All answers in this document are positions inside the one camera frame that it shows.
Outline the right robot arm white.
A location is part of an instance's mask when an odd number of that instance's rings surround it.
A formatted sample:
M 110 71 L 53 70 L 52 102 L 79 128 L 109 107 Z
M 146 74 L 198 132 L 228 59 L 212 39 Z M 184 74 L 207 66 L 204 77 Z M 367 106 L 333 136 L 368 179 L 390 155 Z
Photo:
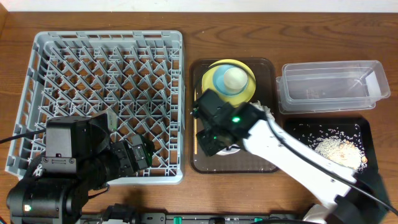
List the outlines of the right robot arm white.
M 196 101 L 192 114 L 205 125 L 197 138 L 207 155 L 240 144 L 308 189 L 320 203 L 302 223 L 380 223 L 387 212 L 397 213 L 380 175 L 362 178 L 353 169 L 324 158 L 257 106 L 243 103 L 235 108 L 222 100 Z

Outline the pile of rice waste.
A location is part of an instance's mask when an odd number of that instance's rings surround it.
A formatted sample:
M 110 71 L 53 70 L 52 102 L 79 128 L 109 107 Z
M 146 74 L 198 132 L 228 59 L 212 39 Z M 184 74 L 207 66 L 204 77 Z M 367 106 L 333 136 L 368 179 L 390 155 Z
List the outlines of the pile of rice waste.
M 292 136 L 319 155 L 362 172 L 368 167 L 361 130 L 357 124 L 294 124 Z

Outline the white tissue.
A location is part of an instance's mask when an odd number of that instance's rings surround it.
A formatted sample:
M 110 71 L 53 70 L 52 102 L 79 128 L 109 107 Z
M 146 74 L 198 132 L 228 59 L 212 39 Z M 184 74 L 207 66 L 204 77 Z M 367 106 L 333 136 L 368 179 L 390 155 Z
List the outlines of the white tissue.
M 271 113 L 271 109 L 268 108 L 268 107 L 265 106 L 265 105 L 262 105 L 260 101 L 257 101 L 257 102 L 255 102 L 255 103 L 252 103 L 252 105 L 255 106 L 257 109 L 259 109 L 259 110 L 265 112 L 266 116 L 267 116 L 269 119 L 275 121 L 274 115 Z

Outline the white pink bowl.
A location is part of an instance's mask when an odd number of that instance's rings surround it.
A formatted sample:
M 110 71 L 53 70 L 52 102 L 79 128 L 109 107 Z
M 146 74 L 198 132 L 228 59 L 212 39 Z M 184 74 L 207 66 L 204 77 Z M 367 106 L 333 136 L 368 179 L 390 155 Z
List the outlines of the white pink bowl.
M 239 152 L 240 150 L 241 150 L 241 148 L 238 145 L 233 144 L 231 146 L 228 146 L 228 147 L 222 149 L 221 151 L 217 152 L 216 154 L 219 156 L 227 156 L 230 154 L 235 154 L 235 153 Z

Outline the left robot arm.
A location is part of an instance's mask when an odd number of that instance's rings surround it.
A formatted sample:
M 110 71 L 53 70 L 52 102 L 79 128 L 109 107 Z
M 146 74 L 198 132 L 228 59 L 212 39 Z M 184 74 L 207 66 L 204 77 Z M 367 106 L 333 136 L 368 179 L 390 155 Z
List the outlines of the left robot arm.
M 45 152 L 7 195 L 12 223 L 76 223 L 82 208 L 110 190 L 109 182 L 152 165 L 154 143 L 140 134 L 112 142 L 109 116 L 47 121 Z

